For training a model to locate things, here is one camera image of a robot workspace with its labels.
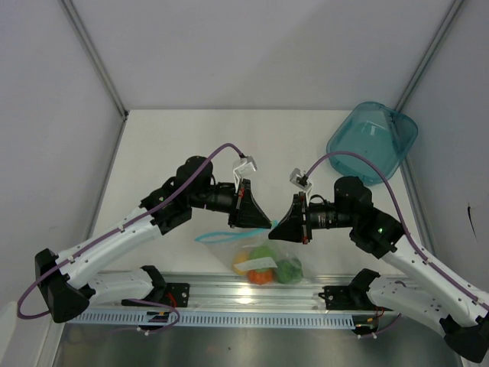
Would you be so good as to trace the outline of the clear zip top bag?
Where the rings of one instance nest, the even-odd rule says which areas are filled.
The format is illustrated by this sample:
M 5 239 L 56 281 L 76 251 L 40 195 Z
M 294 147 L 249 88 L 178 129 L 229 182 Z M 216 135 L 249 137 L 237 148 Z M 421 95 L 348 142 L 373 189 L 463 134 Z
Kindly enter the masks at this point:
M 300 283 L 304 279 L 304 264 L 294 245 L 270 240 L 268 233 L 267 229 L 208 232 L 195 241 L 251 284 Z

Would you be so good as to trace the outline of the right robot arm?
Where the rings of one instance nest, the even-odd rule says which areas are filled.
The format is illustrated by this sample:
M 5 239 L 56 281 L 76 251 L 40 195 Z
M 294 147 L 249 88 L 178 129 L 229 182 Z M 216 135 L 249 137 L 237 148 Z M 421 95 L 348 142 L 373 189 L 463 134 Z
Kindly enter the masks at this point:
M 371 191 L 357 177 L 335 182 L 333 202 L 312 203 L 305 193 L 268 235 L 270 240 L 307 244 L 317 229 L 348 228 L 349 238 L 407 275 L 421 287 L 412 291 L 375 271 L 360 271 L 349 285 L 357 308 L 386 307 L 443 337 L 464 359 L 480 363 L 488 351 L 488 293 L 470 284 L 420 245 L 391 215 L 374 207 Z

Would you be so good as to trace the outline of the orange toy pumpkin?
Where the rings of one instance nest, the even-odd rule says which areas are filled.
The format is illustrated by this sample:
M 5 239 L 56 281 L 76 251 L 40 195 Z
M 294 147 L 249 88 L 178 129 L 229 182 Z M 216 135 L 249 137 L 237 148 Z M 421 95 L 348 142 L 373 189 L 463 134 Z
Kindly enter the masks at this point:
M 274 280 L 274 272 L 272 269 L 268 269 L 266 271 L 256 271 L 250 270 L 247 273 L 248 280 L 252 284 L 263 285 L 268 284 Z

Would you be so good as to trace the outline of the light green toy fruit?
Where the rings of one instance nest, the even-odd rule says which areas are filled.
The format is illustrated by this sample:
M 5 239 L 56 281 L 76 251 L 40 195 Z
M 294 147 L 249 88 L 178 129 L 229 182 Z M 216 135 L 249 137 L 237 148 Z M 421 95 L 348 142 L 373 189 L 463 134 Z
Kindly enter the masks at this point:
M 249 259 L 255 260 L 260 258 L 272 258 L 276 260 L 276 252 L 269 246 L 261 245 L 259 247 L 253 248 L 250 252 Z

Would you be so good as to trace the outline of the dark green toy pepper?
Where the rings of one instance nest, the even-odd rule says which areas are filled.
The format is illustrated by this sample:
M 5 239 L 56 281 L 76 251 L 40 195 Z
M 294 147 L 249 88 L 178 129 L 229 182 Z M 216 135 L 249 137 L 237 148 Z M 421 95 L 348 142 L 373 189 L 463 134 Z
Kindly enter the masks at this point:
M 303 266 L 298 258 L 280 260 L 274 274 L 280 284 L 297 284 L 303 279 Z

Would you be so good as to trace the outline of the yellow toy squash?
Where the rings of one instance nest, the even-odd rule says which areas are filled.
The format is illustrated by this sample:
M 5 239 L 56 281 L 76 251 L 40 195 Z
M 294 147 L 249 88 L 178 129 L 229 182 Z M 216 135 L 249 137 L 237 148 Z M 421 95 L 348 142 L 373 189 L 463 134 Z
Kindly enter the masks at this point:
M 238 252 L 232 260 L 233 272 L 240 276 L 246 276 L 248 272 L 241 270 L 241 263 L 247 262 L 248 260 L 249 255 L 247 252 Z

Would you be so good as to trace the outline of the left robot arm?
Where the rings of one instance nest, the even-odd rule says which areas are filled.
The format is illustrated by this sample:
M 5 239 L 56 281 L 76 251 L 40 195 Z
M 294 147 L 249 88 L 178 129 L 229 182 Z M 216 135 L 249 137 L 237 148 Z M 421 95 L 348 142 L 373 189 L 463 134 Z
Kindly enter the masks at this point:
M 188 158 L 160 188 L 98 239 L 54 253 L 48 248 L 34 257 L 37 287 L 55 323 L 78 317 L 88 307 L 121 301 L 160 304 L 167 283 L 153 265 L 135 271 L 103 274 L 124 254 L 166 235 L 192 218 L 193 209 L 224 213 L 228 225 L 239 229 L 269 229 L 272 224 L 255 202 L 249 175 L 257 170 L 253 157 L 233 166 L 233 181 L 215 181 L 212 162 Z

